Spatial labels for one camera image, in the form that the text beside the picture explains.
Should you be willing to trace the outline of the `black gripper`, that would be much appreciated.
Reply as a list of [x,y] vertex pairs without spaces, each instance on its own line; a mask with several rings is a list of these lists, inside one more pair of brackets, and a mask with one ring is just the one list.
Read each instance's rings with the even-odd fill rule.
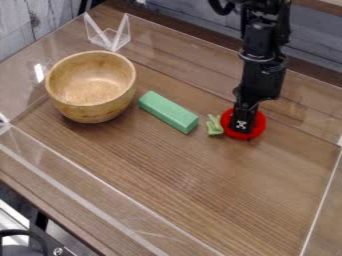
[[250,134],[255,127],[259,103],[279,98],[289,58],[281,50],[269,56],[257,56],[242,50],[239,57],[245,64],[242,80],[234,89],[230,128],[238,133]]

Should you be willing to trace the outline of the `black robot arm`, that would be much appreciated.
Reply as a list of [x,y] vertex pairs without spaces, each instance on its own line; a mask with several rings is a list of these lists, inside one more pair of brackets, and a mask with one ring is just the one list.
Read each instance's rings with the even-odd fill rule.
[[239,57],[243,73],[234,88],[234,108],[220,117],[224,134],[247,140],[266,129],[266,117],[258,111],[263,101],[277,100],[281,95],[289,58],[282,47],[290,41],[291,0],[207,0],[214,12],[227,16],[239,10],[241,38]]

